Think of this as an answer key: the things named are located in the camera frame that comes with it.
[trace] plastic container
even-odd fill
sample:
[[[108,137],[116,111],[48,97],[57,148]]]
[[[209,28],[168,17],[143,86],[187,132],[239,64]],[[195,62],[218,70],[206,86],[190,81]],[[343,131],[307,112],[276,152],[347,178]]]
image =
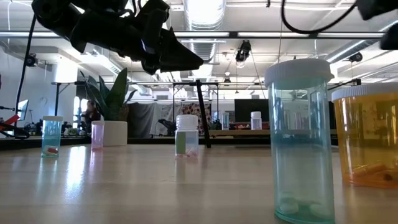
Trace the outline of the plastic container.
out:
[[[229,113],[223,113],[223,130],[229,130]]]
[[[175,156],[197,157],[199,155],[198,116],[178,115],[175,132]]]
[[[326,84],[333,75],[320,59],[270,67],[271,148],[275,214],[291,223],[335,222]],[[295,125],[300,113],[303,125]]]
[[[104,148],[104,121],[93,121],[91,123],[91,149],[100,150]]]
[[[260,111],[255,111],[251,113],[251,129],[262,130],[262,119]]]
[[[43,117],[42,157],[59,156],[62,121],[61,116]]]
[[[373,83],[332,93],[343,181],[398,188],[398,85]]]

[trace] wooden table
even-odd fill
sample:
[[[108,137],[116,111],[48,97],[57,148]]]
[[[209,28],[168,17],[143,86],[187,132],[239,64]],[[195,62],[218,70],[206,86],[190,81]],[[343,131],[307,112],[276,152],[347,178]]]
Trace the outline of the wooden table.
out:
[[[290,134],[302,134],[308,133],[308,130],[291,130]],[[256,135],[270,135],[271,131],[269,129],[265,130],[209,130],[210,136],[256,136]],[[335,129],[330,130],[330,134],[337,134]]]
[[[172,145],[91,152],[0,152],[0,223],[285,223],[274,216],[270,150],[213,147],[175,160]],[[333,154],[336,223],[398,223],[398,190],[341,183]]]

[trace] white bottle cap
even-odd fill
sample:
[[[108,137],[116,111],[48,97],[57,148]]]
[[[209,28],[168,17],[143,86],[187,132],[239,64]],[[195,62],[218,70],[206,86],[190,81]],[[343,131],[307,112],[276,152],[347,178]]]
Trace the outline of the white bottle cap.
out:
[[[252,112],[251,119],[261,119],[261,112],[260,111]]]
[[[44,121],[63,121],[63,117],[61,116],[43,116]]]
[[[342,98],[349,98],[354,96],[368,96],[386,93],[397,93],[397,83],[371,83],[366,85],[352,86],[342,88],[331,93],[331,100],[339,100]]]
[[[197,130],[198,129],[198,116],[192,114],[178,115],[177,116],[177,129],[178,130]]]
[[[298,90],[329,82],[332,78],[329,62],[317,58],[303,58],[269,67],[264,75],[264,84],[268,87],[275,83],[279,90]]]
[[[104,121],[93,121],[93,122],[91,122],[91,125],[104,126],[105,122]]]

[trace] white pill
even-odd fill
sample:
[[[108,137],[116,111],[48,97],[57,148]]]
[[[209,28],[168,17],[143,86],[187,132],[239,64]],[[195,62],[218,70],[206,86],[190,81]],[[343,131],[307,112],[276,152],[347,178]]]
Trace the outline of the white pill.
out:
[[[310,205],[310,212],[312,215],[315,215],[316,217],[319,218],[330,218],[331,217],[331,211],[324,205],[320,204],[312,204]]]
[[[291,215],[299,211],[299,205],[297,203],[283,203],[280,207],[280,212],[286,215]]]

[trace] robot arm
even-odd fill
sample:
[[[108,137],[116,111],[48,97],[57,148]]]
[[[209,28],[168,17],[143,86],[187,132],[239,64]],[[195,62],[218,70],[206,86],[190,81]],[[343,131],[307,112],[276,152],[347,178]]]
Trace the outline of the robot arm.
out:
[[[149,0],[135,16],[126,10],[128,0],[34,0],[39,23],[70,41],[83,53],[87,43],[141,61],[153,75],[161,72],[196,70],[203,60],[184,47],[172,29],[162,29],[169,18],[169,5]],[[84,9],[80,13],[75,6]]]

